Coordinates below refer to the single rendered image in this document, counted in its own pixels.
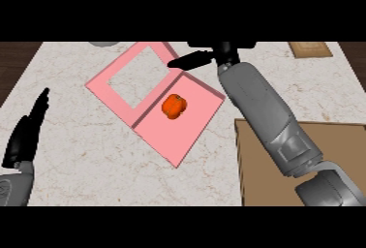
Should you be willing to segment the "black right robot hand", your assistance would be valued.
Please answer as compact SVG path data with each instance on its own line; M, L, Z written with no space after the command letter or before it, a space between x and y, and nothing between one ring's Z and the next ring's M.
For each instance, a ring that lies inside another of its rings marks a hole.
M254 41L236 41L236 42L189 42L189 47L211 48L211 51L198 50L185 56L173 59L167 63L169 68L179 68L185 71L194 70L216 60L219 66L228 64L233 66L241 63L239 48L254 48Z

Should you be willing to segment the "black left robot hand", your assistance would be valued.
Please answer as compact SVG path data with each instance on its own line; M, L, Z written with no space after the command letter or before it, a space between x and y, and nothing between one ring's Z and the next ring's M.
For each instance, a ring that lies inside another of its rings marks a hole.
M9 138L2 167L14 169L16 163L31 162L36 156L40 127L45 120L45 114L49 108L49 92L45 88L37 97L34 106L28 115L25 115L15 127Z

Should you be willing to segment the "orange squash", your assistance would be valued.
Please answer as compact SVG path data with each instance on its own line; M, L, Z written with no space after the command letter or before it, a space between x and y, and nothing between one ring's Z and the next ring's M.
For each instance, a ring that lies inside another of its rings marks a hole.
M186 110L186 107L186 100L177 94L171 94L163 102L161 111L169 119L176 119Z

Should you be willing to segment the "pink tray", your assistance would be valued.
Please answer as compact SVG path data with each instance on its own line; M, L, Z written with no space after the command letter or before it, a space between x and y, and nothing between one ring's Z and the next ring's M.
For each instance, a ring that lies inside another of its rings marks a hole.
M149 47L167 64L179 57L169 42L136 42L86 87L167 162L179 167L207 124L225 101L225 95L180 69L170 68L152 92L133 108L108 80Z

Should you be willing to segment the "brown cardboard box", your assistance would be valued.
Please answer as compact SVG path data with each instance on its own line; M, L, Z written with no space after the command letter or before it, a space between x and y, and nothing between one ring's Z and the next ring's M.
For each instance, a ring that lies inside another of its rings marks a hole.
M300 122L300 126L366 196L366 124ZM287 177L245 119L235 120L244 206L303 206L295 187L316 175Z

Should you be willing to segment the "small tan wooden board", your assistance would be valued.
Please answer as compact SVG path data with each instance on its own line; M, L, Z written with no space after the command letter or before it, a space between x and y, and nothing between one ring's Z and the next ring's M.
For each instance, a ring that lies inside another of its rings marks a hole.
M332 57L325 42L290 42L295 58Z

